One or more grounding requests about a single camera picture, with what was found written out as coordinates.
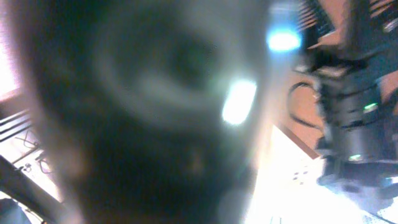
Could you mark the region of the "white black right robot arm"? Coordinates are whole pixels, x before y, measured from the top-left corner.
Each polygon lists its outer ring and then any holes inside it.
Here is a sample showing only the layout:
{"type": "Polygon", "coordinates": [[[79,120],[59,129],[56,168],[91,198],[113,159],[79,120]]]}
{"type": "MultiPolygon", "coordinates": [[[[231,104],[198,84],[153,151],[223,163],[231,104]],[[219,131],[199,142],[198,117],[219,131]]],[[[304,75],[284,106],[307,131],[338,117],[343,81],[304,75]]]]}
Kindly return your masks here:
{"type": "Polygon", "coordinates": [[[314,79],[323,120],[318,183],[360,197],[397,196],[397,94],[382,97],[381,80],[397,70],[397,2],[348,1],[339,44],[321,43],[335,26],[319,1],[299,1],[300,60],[314,79]]]}

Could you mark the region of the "black Galaxy smartphone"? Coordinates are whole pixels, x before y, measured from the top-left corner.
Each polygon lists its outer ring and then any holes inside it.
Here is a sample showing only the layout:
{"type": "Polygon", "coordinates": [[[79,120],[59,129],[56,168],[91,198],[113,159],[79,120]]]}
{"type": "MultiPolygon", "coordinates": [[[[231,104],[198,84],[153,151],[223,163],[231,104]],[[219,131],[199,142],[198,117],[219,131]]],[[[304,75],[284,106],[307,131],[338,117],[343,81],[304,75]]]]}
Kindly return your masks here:
{"type": "Polygon", "coordinates": [[[270,1],[6,1],[34,128],[83,223],[243,223],[270,1]]]}

